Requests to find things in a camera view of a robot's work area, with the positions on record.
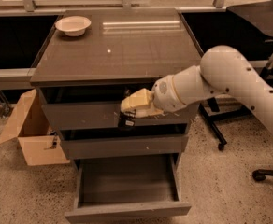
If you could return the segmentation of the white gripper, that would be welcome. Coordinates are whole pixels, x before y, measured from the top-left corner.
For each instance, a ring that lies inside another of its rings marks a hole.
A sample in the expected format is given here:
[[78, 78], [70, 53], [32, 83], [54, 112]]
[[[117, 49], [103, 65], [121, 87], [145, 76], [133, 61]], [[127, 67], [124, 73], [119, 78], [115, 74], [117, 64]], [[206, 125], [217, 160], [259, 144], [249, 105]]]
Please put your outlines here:
[[121, 111], [123, 113], [135, 111], [136, 118], [158, 116], [164, 112], [174, 113], [185, 107], [186, 105], [179, 99], [175, 91], [173, 76], [158, 79], [154, 83], [152, 91], [143, 88], [121, 102]]

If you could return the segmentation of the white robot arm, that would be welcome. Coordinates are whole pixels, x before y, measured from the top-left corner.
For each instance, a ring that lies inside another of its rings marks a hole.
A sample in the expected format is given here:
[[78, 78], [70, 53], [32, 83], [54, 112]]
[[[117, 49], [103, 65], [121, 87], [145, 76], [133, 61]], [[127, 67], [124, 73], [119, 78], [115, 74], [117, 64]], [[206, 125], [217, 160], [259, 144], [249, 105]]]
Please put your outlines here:
[[245, 105], [273, 135], [273, 88], [236, 49], [216, 46], [200, 64], [158, 79], [121, 102], [121, 111], [135, 118], [174, 113], [190, 104], [228, 94]]

